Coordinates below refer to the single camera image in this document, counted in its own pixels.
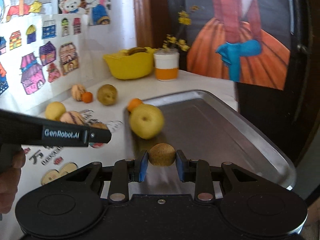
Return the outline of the person's left hand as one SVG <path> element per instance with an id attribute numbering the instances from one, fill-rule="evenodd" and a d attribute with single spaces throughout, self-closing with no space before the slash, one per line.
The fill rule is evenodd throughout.
<path id="1" fill-rule="evenodd" d="M 25 165 L 25 152 L 22 148 L 12 159 L 12 167 L 1 174 L 0 212 L 9 213 L 18 191 L 22 167 Z"/>

